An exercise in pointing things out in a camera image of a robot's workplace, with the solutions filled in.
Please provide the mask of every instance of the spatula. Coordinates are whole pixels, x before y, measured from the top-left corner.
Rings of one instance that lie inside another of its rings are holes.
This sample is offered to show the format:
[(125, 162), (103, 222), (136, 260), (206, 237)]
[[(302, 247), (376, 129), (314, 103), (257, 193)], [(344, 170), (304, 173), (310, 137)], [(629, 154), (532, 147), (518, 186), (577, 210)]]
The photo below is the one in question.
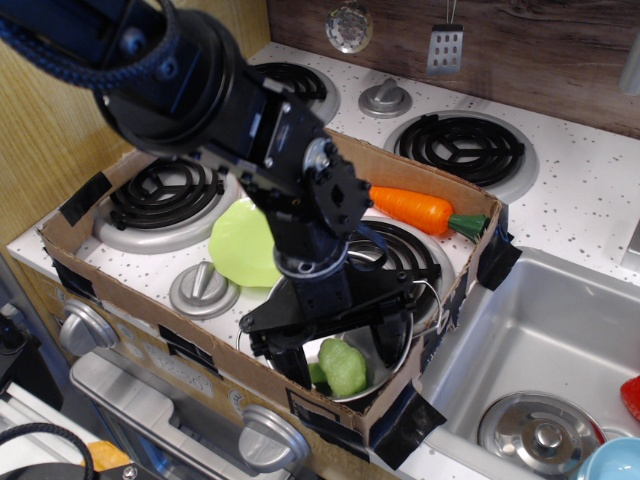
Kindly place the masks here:
[(460, 71), (462, 61), (462, 36), (464, 27), (453, 23), (457, 0), (449, 15), (447, 0), (447, 18), (445, 24), (434, 25), (431, 29), (429, 56), (427, 57), (427, 75), (447, 75)]

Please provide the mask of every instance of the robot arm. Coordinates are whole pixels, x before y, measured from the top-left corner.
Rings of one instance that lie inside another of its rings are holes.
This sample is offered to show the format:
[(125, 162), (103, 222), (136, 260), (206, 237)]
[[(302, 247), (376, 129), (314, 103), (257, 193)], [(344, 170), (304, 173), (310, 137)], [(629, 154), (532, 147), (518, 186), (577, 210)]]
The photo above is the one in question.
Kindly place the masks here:
[(304, 342), (368, 324), (384, 328), (374, 337), (392, 362), (407, 341), (411, 279), (347, 261), (369, 185), (301, 101), (246, 64), (219, 22), (158, 1), (162, 12), (142, 0), (0, 0), (0, 37), (47, 73), (92, 89), (111, 127), (141, 150), (240, 180), (267, 217), (295, 297), (285, 314), (287, 289), (243, 318), (254, 353), (310, 387)]

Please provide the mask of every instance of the sink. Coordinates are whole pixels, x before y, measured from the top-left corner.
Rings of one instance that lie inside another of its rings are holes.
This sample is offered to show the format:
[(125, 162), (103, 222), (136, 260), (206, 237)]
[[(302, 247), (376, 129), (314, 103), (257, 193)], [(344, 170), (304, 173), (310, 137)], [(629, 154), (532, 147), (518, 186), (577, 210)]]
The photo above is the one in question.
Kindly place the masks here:
[[(608, 440), (639, 437), (640, 422), (619, 389), (640, 374), (640, 288), (522, 250), (495, 291), (472, 288), (458, 329), (445, 335), (420, 378), (422, 395), (447, 418), (441, 428), (477, 454), (478, 428), (492, 405), (541, 392), (576, 406)], [(460, 449), (450, 454), (464, 462)]]

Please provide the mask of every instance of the red object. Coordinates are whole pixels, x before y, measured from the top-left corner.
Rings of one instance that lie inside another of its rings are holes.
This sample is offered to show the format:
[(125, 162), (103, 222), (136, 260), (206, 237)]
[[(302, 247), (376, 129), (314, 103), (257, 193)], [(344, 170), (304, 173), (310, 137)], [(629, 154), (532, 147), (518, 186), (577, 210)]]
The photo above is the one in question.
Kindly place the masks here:
[(640, 376), (625, 382), (620, 387), (620, 396), (631, 415), (640, 420)]

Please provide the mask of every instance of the orange carrot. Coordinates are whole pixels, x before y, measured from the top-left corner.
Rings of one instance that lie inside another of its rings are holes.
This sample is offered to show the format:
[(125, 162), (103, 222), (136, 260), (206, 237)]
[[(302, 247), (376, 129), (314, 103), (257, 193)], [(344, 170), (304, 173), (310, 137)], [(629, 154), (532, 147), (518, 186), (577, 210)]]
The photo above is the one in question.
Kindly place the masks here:
[(371, 187), (369, 196), (381, 212), (429, 235), (442, 235), (449, 228), (453, 207), (440, 197), (388, 187)]
[(451, 228), (476, 242), (489, 223), (484, 215), (456, 215), (449, 202), (424, 193), (371, 187), (369, 196), (381, 212), (429, 235), (442, 235)]

